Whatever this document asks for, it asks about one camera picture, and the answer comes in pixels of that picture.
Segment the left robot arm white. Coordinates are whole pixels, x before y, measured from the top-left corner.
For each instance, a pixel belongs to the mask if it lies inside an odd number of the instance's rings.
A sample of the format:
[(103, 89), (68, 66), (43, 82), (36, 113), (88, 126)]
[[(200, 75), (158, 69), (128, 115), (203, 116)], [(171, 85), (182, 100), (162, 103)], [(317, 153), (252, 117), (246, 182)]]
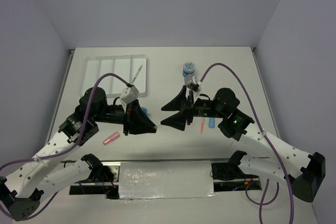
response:
[(30, 219), (43, 200), (73, 183), (114, 180), (113, 171), (93, 154), (61, 170), (56, 167), (98, 133), (99, 122), (121, 124), (124, 135), (156, 133), (157, 126), (142, 111), (134, 92), (135, 87), (124, 89), (121, 104), (109, 105), (103, 88), (88, 89), (74, 113), (32, 161), (23, 161), (17, 171), (1, 177), (1, 202), (14, 220)]

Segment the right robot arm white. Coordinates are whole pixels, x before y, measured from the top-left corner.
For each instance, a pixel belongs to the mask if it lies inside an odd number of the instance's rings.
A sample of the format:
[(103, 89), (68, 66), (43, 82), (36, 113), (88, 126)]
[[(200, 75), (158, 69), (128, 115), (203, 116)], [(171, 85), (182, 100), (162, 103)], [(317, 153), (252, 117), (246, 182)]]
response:
[(236, 151), (229, 159), (228, 171), (233, 177), (243, 174), (265, 176), (278, 183), (289, 185), (294, 196), (313, 202), (326, 171), (325, 157), (295, 148), (266, 130), (238, 109), (240, 101), (230, 88), (219, 89), (213, 99), (194, 99), (194, 93), (183, 86), (179, 94), (164, 105), (162, 111), (174, 114), (161, 121), (162, 125), (183, 131), (194, 117), (219, 118), (218, 128), (227, 138), (250, 146), (261, 156), (260, 161), (245, 151)]

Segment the green pen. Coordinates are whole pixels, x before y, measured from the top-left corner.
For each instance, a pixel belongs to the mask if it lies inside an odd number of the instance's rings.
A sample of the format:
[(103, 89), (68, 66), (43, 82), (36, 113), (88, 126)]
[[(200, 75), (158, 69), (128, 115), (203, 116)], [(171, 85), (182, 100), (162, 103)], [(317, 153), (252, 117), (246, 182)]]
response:
[(135, 73), (135, 75), (134, 75), (134, 77), (133, 77), (133, 79), (132, 79), (132, 82), (131, 82), (132, 85), (135, 84), (135, 81), (136, 81), (137, 77), (139, 76), (139, 74), (140, 74), (142, 68), (143, 68), (143, 65), (140, 65), (139, 69), (137, 70), (137, 72)]

